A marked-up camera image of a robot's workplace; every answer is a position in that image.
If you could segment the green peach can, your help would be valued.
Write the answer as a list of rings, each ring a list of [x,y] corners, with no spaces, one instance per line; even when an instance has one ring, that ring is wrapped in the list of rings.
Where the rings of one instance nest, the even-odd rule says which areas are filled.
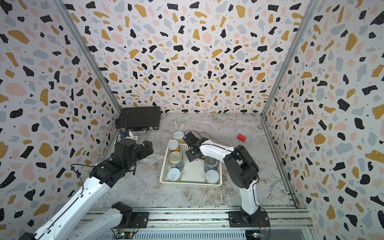
[[[206,184],[216,185],[220,181],[220,174],[216,170],[208,170],[205,174]]]

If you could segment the tall yellow orange can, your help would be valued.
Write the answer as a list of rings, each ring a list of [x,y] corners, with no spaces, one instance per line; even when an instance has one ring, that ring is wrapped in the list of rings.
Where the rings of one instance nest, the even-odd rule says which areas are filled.
[[[170,152],[179,152],[180,151],[179,142],[177,140],[169,140],[168,149]]]

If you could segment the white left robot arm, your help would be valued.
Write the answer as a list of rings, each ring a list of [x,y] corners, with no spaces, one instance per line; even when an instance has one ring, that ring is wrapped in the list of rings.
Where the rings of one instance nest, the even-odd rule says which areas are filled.
[[[136,172],[137,162],[154,152],[153,144],[123,139],[115,143],[111,156],[92,167],[82,188],[42,227],[34,233],[24,233],[21,240],[92,240],[107,230],[133,227],[132,207],[118,202],[106,213],[90,223],[77,228],[79,221],[91,207],[111,189],[126,173]]]

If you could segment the yellow pineapple small can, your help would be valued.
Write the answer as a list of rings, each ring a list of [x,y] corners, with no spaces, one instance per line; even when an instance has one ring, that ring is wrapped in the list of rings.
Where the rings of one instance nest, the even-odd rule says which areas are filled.
[[[185,137],[185,134],[182,131],[176,131],[173,134],[173,139],[178,141],[179,144],[184,144],[185,143],[184,137]]]

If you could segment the light green small can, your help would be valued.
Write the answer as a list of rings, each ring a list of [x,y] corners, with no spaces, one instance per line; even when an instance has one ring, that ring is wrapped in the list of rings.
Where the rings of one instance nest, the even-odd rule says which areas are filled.
[[[180,182],[181,176],[181,171],[178,168],[171,168],[167,173],[169,182]]]

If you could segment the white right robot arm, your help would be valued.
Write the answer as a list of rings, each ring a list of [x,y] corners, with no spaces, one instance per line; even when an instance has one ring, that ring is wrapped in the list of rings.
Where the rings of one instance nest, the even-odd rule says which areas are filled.
[[[229,212],[231,228],[271,226],[268,213],[257,199],[259,167],[244,146],[222,146],[208,138],[199,139],[193,133],[187,133],[184,141],[189,148],[186,155],[190,162],[202,157],[212,157],[224,163],[232,182],[240,189],[241,208],[239,211]]]

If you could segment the blue tin can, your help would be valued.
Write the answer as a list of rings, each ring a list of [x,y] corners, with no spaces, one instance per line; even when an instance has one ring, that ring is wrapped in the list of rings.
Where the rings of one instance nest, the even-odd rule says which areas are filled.
[[[168,162],[171,168],[176,168],[182,171],[185,167],[183,155],[181,152],[174,151],[168,155]]]
[[[212,157],[206,157],[204,159],[204,172],[207,173],[210,170],[218,171],[219,161]]]

